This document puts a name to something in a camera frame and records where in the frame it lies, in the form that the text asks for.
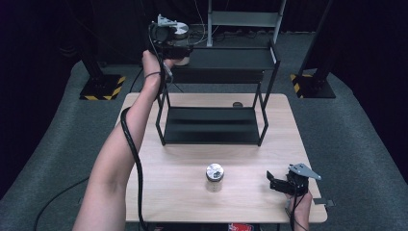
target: yellow black hazard tape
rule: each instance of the yellow black hazard tape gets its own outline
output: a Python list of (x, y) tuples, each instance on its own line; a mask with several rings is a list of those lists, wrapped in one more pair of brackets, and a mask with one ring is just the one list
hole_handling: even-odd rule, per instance
[[(302, 77), (313, 77), (313, 75), (302, 75)], [(295, 74), (291, 74), (291, 80), (294, 87), (294, 92), (298, 98), (304, 98), (304, 93), (299, 85), (298, 77)]]
[(123, 82), (125, 81), (126, 77), (121, 76), (117, 83), (115, 84), (115, 87), (112, 88), (109, 92), (91, 92), (91, 93), (84, 93), (80, 95), (80, 99), (85, 99), (85, 100), (114, 100), (117, 98), (117, 96), (120, 93), (120, 90), (122, 89)]

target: gray carpet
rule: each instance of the gray carpet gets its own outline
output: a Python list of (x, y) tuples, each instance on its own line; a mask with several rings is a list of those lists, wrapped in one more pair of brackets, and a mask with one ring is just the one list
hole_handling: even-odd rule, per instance
[[(406, 230), (408, 188), (390, 154), (378, 138), (352, 91), (337, 77), (329, 84), (335, 99), (298, 99), (290, 74), (296, 73), (312, 35), (280, 35), (277, 47), (282, 63), (272, 92), (288, 96), (313, 169), (322, 176), (322, 196), (333, 199), (328, 220), (312, 230)], [(227, 38), (215, 46), (264, 44), (265, 36)], [(32, 230), (45, 203), (63, 189), (89, 176), (96, 155), (114, 127), (126, 94), (139, 91), (142, 78), (131, 85), (140, 68), (109, 65), (105, 73), (121, 74), (126, 81), (116, 100), (79, 100), (89, 76), (77, 63), (64, 98), (47, 133), (13, 186), (0, 202), (0, 230)], [(248, 92), (245, 86), (179, 85), (184, 92)], [(54, 200), (38, 221), (38, 230), (70, 230), (78, 213), (86, 183)], [(275, 230), (274, 224), (262, 224)], [(128, 224), (127, 230), (138, 230)], [(284, 224), (281, 230), (290, 230)]]

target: wooden table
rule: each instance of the wooden table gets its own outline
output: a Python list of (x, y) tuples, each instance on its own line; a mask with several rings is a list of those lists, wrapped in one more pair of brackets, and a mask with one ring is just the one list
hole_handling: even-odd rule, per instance
[[(126, 96), (123, 108), (138, 97)], [(172, 105), (200, 107), (253, 103), (248, 93), (171, 93)], [(269, 128), (262, 146), (227, 144), (167, 144), (162, 146), (155, 121), (154, 103), (148, 120), (140, 159), (143, 166), (143, 217), (148, 222), (289, 222), (284, 207), (286, 197), (269, 188), (267, 170), (286, 180), (289, 164), (310, 166), (287, 97), (272, 94), (267, 108)], [(166, 113), (162, 115), (166, 126)], [(224, 168), (220, 191), (209, 188), (206, 168), (217, 163)], [(320, 198), (314, 179), (309, 179), (314, 198)], [(126, 193), (126, 220), (139, 221), (138, 176), (134, 167)], [(323, 205), (312, 205), (310, 222), (324, 222)]]

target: gray floor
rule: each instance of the gray floor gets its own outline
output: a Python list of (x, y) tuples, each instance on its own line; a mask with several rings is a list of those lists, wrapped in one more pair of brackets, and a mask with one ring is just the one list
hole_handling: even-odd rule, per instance
[[(312, 35), (280, 35), (277, 41), (282, 63), (272, 92), (288, 96), (311, 165), (322, 176), (322, 196), (333, 199), (328, 220), (312, 224), (312, 230), (406, 230), (408, 189), (387, 149), (353, 96), (338, 78), (328, 81), (335, 99), (298, 99), (290, 74), (296, 73)], [(227, 38), (215, 42), (239, 44)], [(265, 36), (246, 38), (245, 44), (263, 43)], [(26, 167), (0, 202), (0, 230), (32, 230), (45, 203), (63, 189), (89, 176), (93, 161), (113, 128), (129, 91), (139, 91), (141, 78), (131, 89), (140, 68), (113, 65), (105, 73), (122, 74), (126, 81), (116, 100), (79, 100), (88, 74), (82, 63), (72, 69), (64, 98), (47, 133)], [(243, 86), (184, 86), (184, 92), (247, 92)], [(38, 221), (38, 230), (70, 230), (78, 213), (86, 183), (54, 200)], [(263, 224), (263, 230), (275, 230)], [(128, 224), (127, 230), (138, 230)], [(290, 230), (284, 224), (281, 230)]]

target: black metal rack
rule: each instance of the black metal rack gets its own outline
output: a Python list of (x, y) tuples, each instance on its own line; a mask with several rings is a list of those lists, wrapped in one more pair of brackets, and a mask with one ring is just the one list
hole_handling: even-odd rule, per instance
[[(166, 88), (159, 98), (156, 127), (162, 144), (217, 143), (257, 144), (261, 146), (268, 128), (265, 107), (280, 65), (280, 58), (272, 41), (257, 48), (194, 48), (186, 66), (172, 69), (172, 83), (183, 84), (256, 84), (251, 107), (178, 107), (172, 106)], [(265, 70), (273, 70), (263, 98), (261, 84)], [(255, 106), (260, 102), (264, 129), (260, 135)], [(168, 106), (166, 128), (162, 132), (160, 120)]]

